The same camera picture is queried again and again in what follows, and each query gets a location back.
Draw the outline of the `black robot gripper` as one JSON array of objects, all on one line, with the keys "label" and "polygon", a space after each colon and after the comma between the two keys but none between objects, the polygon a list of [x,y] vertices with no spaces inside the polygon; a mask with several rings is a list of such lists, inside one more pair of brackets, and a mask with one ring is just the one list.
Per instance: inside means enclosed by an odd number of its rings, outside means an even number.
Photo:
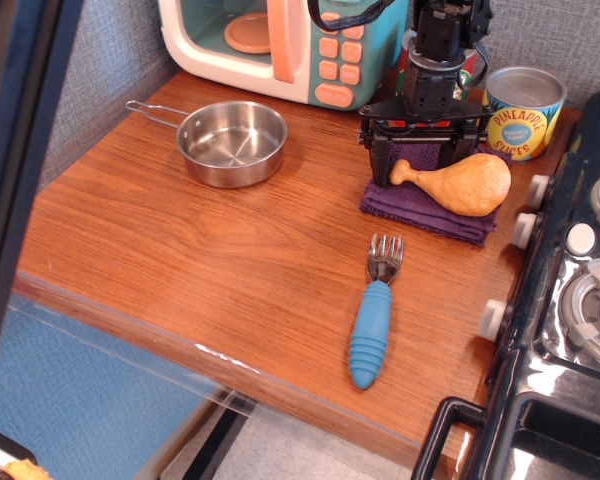
[{"label": "black robot gripper", "polygon": [[369,150],[374,183],[389,183],[394,143],[440,143],[437,168],[449,167],[487,140],[491,109],[454,97],[473,87],[462,81],[466,55],[436,61],[411,47],[395,96],[363,106],[358,141]]}]

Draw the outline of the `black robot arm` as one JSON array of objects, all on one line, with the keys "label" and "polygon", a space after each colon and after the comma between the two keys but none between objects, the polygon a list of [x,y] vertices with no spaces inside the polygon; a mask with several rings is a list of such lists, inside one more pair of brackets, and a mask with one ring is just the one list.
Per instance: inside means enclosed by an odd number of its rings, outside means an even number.
[{"label": "black robot arm", "polygon": [[389,183],[397,144],[438,144],[439,168],[469,156],[487,139],[493,110],[454,97],[485,79],[489,57],[481,44],[494,17],[488,1],[417,1],[399,91],[360,109],[359,143],[369,152],[374,183]]}]

